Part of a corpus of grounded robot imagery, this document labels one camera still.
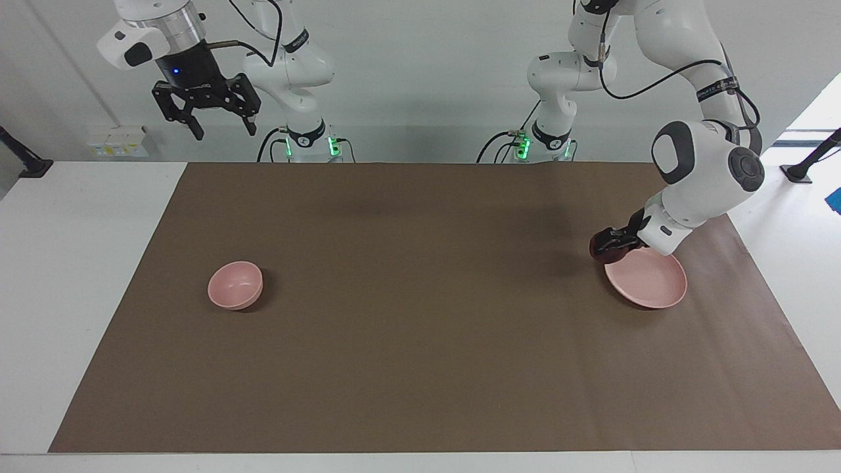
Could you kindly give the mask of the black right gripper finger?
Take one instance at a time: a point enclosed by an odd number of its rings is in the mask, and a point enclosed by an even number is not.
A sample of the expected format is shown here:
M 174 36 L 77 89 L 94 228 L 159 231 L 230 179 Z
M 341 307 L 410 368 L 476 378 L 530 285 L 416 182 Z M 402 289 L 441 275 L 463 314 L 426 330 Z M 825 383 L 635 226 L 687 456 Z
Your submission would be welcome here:
M 204 138 L 204 129 L 193 116 L 193 99 L 185 89 L 170 83 L 155 83 L 152 96 L 166 120 L 187 126 L 197 141 Z
M 244 128 L 251 137 L 255 137 L 256 116 L 260 112 L 261 99 L 250 79 L 244 73 L 238 73 L 227 80 L 227 110 L 237 114 Z

